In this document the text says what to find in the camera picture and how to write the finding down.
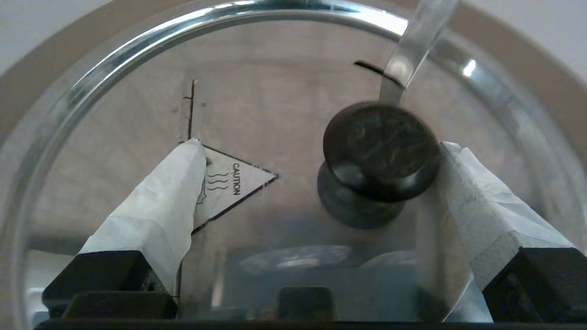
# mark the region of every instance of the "metal rim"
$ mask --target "metal rim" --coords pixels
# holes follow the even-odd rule
[[[31,203],[62,143],[91,105],[136,66],[178,43],[234,25],[280,19],[337,23],[394,41],[407,25],[407,20],[401,16],[355,2],[227,2],[161,21],[138,34],[88,70],[45,116],[27,115],[19,122],[0,150],[0,186],[4,188],[0,191],[1,251],[6,265],[0,291],[13,303],[10,322],[15,328],[26,328],[22,260]],[[579,225],[584,230],[587,180],[583,165],[547,109],[482,50],[458,35],[444,33],[431,51],[431,58],[464,79],[519,141],[532,163],[532,170],[546,173],[537,180],[542,198],[548,201],[547,210],[562,213],[561,221],[572,221],[573,226]],[[565,198],[551,194],[557,189],[566,189],[572,194]]]

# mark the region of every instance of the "metal handle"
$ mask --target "metal handle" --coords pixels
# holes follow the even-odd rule
[[[396,82],[386,78],[382,80],[379,98],[381,102],[399,103],[403,90],[414,78],[459,2],[460,0],[420,0],[385,67],[384,74],[394,77]]]

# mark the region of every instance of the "black knob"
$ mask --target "black knob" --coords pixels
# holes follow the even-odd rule
[[[378,102],[355,103],[336,114],[324,132],[323,149],[341,184],[387,203],[423,193],[441,162],[434,134],[418,117]]]
[[[404,203],[371,200],[341,185],[322,163],[318,171],[318,197],[326,211],[341,223],[359,229],[377,229],[395,219]]]

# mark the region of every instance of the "warning triangle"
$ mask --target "warning triangle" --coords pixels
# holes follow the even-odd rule
[[[194,213],[194,228],[221,217],[279,176],[204,146],[207,165]]]

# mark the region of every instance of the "white paper towel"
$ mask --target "white paper towel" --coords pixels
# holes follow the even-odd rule
[[[477,284],[483,290],[520,247],[573,247],[468,148],[441,143],[438,187],[453,215]]]
[[[168,292],[191,245],[206,171],[197,139],[176,147],[86,241],[81,253],[141,251]]]

